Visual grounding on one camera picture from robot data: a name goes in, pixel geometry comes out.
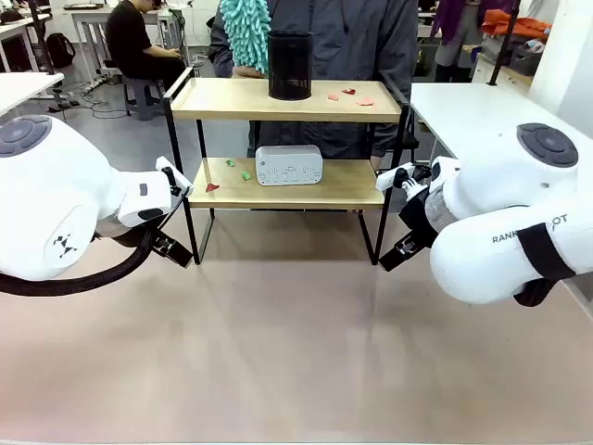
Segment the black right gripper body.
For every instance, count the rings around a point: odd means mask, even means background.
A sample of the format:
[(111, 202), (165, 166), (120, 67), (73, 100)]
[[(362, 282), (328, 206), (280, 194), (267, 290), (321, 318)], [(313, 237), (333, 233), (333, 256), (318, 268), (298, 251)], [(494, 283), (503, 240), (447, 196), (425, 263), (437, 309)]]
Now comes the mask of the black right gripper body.
[(399, 213), (399, 218), (408, 226), (410, 232), (401, 239), (406, 248), (420, 250), (430, 248), (437, 238), (438, 232), (429, 223), (426, 216), (425, 201), (429, 196), (429, 189), (425, 186), (413, 197)]

